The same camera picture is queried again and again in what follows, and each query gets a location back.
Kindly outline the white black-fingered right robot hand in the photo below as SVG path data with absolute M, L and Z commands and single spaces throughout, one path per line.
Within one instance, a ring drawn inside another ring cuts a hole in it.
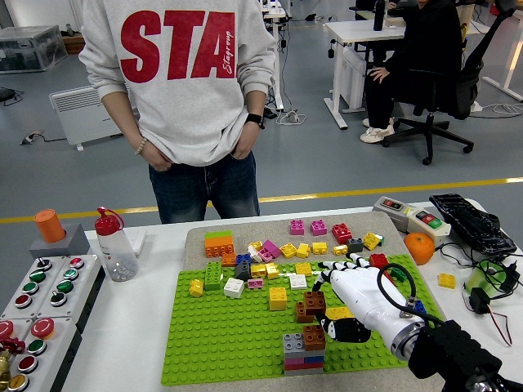
M 313 290 L 329 283 L 353 316 L 333 320 L 318 313 L 316 320 L 328 336 L 340 342 L 363 343 L 377 331 L 392 354 L 400 360 L 410 359 L 425 322 L 380 269 L 358 254 L 352 253 L 350 258 L 320 262 L 322 271 Z

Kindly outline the person's left hand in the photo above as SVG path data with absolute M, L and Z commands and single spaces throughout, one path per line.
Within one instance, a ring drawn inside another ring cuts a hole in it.
M 238 142 L 231 154 L 236 159 L 245 159 L 253 149 L 261 128 L 254 122 L 246 122 L 242 127 L 242 132 Z

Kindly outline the person's right hand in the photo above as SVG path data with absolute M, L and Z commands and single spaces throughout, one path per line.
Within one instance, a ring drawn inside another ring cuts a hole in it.
M 173 161 L 150 141 L 143 140 L 136 151 L 157 172 L 168 171 L 173 165 Z

